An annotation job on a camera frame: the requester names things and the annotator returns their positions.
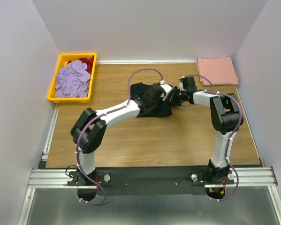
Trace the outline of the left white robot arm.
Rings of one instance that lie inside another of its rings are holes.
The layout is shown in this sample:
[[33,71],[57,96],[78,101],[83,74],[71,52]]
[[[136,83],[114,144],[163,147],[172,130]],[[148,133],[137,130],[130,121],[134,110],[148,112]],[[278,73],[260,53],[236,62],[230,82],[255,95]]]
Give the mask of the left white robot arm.
[[82,184],[95,181],[95,150],[101,145],[106,130],[127,119],[158,116],[172,89],[163,80],[152,85],[136,83],[129,87],[128,99],[123,103],[103,110],[83,111],[70,131],[76,144],[76,172]]

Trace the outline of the black t shirt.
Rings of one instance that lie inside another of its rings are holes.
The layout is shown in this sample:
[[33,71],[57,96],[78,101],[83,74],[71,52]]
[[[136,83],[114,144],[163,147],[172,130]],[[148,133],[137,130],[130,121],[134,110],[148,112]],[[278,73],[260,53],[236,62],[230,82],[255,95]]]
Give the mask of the black t shirt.
[[141,83],[136,83],[130,86],[131,100],[138,104],[140,108],[140,113],[138,117],[168,117],[172,115],[171,104],[169,102],[169,97],[165,101],[160,99],[155,105],[148,105],[142,100],[142,94],[146,91],[149,85]]

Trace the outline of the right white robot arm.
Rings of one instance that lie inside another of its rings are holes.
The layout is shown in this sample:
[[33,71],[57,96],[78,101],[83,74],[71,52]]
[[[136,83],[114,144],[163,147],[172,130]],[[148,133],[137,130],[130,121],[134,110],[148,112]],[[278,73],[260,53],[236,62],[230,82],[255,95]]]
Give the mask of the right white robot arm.
[[204,175],[210,183],[218,183],[229,174],[233,140],[243,124],[242,110],[236,95],[197,90],[194,77],[189,75],[180,79],[180,84],[174,88],[170,100],[173,105],[181,105],[187,101],[192,105],[202,105],[210,109],[211,122],[217,135],[213,155]]

